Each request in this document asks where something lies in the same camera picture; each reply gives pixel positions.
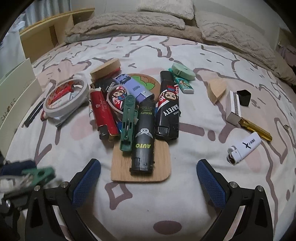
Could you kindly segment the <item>black AUTO lighter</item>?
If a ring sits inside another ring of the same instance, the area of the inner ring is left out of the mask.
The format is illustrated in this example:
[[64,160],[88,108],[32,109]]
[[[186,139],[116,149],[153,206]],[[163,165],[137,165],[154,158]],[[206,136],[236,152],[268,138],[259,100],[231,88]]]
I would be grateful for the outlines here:
[[144,100],[138,109],[138,121],[132,142],[130,173],[151,174],[154,169],[154,112],[155,103]]

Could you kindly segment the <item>white tape roll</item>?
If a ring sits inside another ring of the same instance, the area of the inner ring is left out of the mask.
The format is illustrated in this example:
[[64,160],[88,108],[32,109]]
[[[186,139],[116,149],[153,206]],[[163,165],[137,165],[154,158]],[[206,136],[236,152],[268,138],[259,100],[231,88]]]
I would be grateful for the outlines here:
[[89,85],[85,78],[72,78],[59,84],[45,98],[43,110],[49,118],[60,118],[88,100]]

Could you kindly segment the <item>green plastic clip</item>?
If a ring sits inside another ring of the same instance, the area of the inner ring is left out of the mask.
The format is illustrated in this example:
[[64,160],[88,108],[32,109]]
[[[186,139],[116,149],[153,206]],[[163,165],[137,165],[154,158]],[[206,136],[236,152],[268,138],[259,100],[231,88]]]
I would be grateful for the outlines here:
[[120,150],[130,152],[132,150],[134,121],[137,117],[136,100],[133,95],[125,98],[120,136]]

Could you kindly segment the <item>white X lighter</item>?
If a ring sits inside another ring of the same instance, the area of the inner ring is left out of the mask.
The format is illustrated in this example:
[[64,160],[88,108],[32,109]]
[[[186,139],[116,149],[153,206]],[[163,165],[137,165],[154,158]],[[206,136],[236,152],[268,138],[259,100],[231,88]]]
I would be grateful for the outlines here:
[[241,141],[236,142],[228,148],[227,161],[236,165],[241,162],[245,157],[247,157],[252,151],[254,151],[261,143],[261,138],[257,132],[253,132],[248,137]]

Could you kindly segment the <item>gold metal lighter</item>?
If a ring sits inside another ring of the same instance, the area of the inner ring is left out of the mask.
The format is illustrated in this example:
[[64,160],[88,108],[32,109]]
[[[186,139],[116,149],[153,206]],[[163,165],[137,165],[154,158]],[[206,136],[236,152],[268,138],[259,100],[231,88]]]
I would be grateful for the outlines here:
[[249,121],[245,118],[241,118],[238,123],[242,128],[244,128],[252,133],[257,132],[258,135],[261,138],[265,139],[267,142],[271,142],[273,140],[273,137],[271,136],[271,134],[269,132],[267,132],[266,130],[264,130],[260,126],[257,126],[256,124],[252,123],[251,121]]

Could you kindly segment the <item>small black SAFETY lighter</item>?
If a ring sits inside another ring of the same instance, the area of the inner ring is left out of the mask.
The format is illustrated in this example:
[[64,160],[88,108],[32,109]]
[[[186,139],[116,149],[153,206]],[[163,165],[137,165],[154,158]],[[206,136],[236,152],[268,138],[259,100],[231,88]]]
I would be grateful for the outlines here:
[[113,78],[102,78],[99,80],[96,80],[93,83],[95,88],[101,88],[101,91],[103,92],[104,97],[107,97],[108,92],[110,92],[110,90],[118,85],[118,83],[113,79]]

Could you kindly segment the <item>small black cap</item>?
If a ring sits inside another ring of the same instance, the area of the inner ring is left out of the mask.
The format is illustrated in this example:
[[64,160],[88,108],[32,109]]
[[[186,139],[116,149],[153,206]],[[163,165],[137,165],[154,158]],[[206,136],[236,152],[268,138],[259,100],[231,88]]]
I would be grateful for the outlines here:
[[238,90],[236,91],[236,93],[239,97],[240,105],[249,106],[251,100],[251,93],[246,89]]

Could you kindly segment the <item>purple lighter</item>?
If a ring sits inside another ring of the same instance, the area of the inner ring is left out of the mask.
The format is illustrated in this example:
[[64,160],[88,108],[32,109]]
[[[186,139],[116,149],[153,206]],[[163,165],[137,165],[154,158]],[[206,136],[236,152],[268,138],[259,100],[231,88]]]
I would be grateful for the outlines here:
[[152,92],[150,92],[141,83],[129,75],[121,74],[115,77],[114,80],[116,83],[123,85],[126,90],[128,90],[129,93],[135,97],[135,100],[138,103],[141,103],[146,99],[154,99],[154,94]]

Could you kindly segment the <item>black SAFETY cartoon lighter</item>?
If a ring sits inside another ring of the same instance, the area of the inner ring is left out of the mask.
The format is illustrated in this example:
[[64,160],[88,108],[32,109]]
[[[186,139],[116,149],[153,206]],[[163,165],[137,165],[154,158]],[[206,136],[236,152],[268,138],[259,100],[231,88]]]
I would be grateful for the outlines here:
[[179,137],[179,86],[170,71],[161,71],[161,88],[156,104],[156,138],[170,141]]

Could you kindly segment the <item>round wooden lid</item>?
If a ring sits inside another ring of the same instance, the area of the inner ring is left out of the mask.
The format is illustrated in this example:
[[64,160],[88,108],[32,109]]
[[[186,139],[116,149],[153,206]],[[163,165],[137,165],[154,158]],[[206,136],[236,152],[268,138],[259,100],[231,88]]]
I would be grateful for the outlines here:
[[106,63],[98,66],[92,72],[90,72],[91,79],[94,82],[95,80],[104,78],[111,74],[118,72],[121,68],[121,63],[118,58],[113,58]]

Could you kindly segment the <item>wooden wedge block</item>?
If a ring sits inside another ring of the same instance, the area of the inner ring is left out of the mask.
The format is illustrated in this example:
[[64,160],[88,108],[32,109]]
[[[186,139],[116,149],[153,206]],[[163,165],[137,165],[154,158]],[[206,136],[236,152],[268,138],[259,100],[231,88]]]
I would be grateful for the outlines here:
[[207,94],[210,101],[215,105],[226,91],[227,83],[222,78],[212,79],[208,82]]

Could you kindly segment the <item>wooden bedside shelf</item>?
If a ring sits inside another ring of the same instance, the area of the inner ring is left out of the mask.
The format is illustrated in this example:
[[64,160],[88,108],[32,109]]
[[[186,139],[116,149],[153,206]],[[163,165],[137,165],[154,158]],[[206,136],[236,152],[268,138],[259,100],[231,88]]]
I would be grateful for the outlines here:
[[48,17],[20,31],[26,58],[35,62],[56,47],[65,45],[66,30],[94,16],[94,8],[68,11]]

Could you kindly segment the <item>mint green round case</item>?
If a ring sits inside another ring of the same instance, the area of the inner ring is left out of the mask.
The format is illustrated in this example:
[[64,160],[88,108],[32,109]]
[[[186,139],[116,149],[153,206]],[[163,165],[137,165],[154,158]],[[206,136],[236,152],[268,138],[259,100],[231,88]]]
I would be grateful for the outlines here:
[[196,75],[193,72],[193,70],[189,69],[187,66],[185,66],[183,64],[174,63],[171,66],[171,69],[172,69],[173,73],[175,75],[179,76],[180,78],[184,78],[188,81],[195,80]]

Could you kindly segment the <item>beige folded blanket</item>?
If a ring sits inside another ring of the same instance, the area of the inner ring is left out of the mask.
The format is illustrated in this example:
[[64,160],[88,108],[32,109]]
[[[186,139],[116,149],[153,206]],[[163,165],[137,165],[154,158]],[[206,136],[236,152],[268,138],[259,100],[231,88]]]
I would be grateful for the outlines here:
[[203,42],[198,27],[172,15],[149,11],[116,11],[94,16],[65,31],[66,43],[106,38],[118,34],[148,34]]

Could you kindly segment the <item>beige quilted pillow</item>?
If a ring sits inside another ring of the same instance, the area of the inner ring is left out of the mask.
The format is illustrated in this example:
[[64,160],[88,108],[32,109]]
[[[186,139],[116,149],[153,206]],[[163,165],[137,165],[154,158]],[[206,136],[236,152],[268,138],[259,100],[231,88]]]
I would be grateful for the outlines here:
[[233,18],[207,11],[197,11],[195,19],[204,40],[248,54],[269,69],[278,66],[269,42],[254,28]]

